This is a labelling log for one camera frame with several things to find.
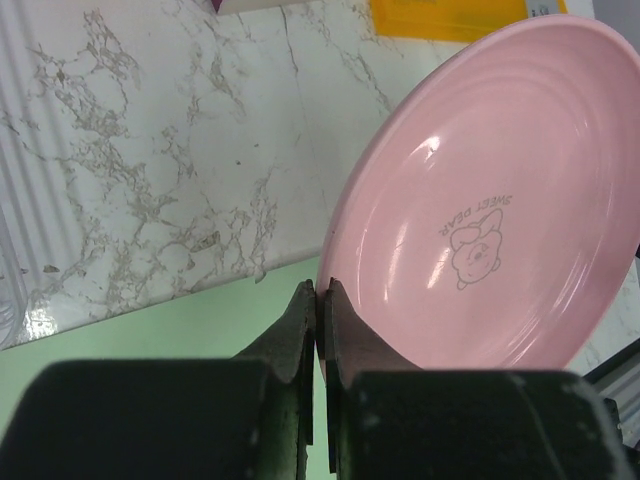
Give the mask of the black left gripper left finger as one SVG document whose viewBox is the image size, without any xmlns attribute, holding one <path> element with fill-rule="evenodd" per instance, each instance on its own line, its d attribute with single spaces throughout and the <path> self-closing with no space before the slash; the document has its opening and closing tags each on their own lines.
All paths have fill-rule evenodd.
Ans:
<svg viewBox="0 0 640 480">
<path fill-rule="evenodd" d="M 234 356 L 266 369 L 249 440 L 256 459 L 247 479 L 306 477 L 313 444 L 315 299 L 313 283 L 299 283 L 280 318 Z"/>
</svg>

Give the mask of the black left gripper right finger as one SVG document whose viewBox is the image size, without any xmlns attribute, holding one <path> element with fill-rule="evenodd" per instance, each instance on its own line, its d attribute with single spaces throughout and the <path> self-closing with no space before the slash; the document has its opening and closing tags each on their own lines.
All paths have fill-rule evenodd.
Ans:
<svg viewBox="0 0 640 480">
<path fill-rule="evenodd" d="M 342 397 L 361 372 L 418 371 L 355 311 L 342 283 L 333 278 L 322 299 L 322 360 L 326 385 L 329 470 L 339 473 Z"/>
</svg>

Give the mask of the pink plate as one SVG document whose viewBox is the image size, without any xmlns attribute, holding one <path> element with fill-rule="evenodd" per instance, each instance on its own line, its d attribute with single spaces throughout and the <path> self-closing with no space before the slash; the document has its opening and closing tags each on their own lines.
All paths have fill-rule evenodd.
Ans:
<svg viewBox="0 0 640 480">
<path fill-rule="evenodd" d="M 561 369 L 639 244 L 639 56 L 567 14 L 474 42 L 356 163 L 317 290 L 427 368 Z"/>
</svg>

